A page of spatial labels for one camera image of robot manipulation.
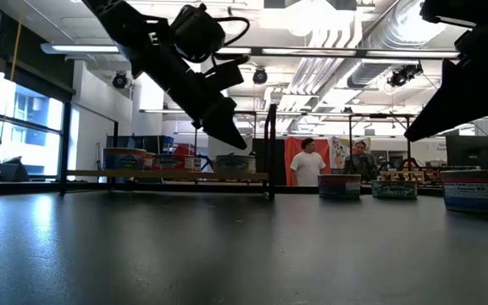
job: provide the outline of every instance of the white t-shirt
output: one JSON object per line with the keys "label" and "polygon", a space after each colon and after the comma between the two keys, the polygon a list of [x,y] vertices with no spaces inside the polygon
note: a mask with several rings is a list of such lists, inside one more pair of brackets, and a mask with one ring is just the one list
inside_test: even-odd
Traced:
{"label": "white t-shirt", "polygon": [[300,152],[291,162],[291,169],[297,172],[299,186],[318,186],[318,175],[325,166],[317,152]]}

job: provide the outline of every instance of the man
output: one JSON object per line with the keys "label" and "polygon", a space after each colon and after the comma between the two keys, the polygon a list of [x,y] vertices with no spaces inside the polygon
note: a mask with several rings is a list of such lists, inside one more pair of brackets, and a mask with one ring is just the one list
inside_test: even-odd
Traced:
{"label": "man", "polygon": [[353,154],[353,166],[351,166],[350,158],[347,157],[344,174],[361,175],[363,181],[376,179],[378,166],[374,156],[366,152],[366,143],[358,141],[351,154]]}
{"label": "man", "polygon": [[296,176],[298,186],[318,186],[318,175],[325,168],[325,162],[315,152],[313,139],[302,141],[301,148],[302,152],[291,162],[291,172]]}

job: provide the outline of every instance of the red stripe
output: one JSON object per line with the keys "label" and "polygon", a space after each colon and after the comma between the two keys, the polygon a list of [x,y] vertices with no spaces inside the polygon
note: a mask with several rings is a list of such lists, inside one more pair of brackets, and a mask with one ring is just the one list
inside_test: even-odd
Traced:
{"label": "red stripe", "polygon": [[488,180],[480,178],[444,178],[441,181],[444,183],[488,183]]}

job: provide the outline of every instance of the computer monitor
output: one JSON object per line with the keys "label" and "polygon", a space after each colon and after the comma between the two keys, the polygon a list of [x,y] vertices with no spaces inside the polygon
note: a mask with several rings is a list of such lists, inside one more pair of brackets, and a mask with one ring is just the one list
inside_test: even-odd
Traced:
{"label": "computer monitor", "polygon": [[449,166],[488,169],[488,136],[446,136]]}

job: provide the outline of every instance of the black table surface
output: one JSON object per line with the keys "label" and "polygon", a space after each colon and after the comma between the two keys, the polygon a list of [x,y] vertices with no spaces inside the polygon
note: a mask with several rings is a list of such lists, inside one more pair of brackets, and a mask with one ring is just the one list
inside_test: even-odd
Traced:
{"label": "black table surface", "polygon": [[488,304],[488,217],[434,197],[0,197],[0,304]]}

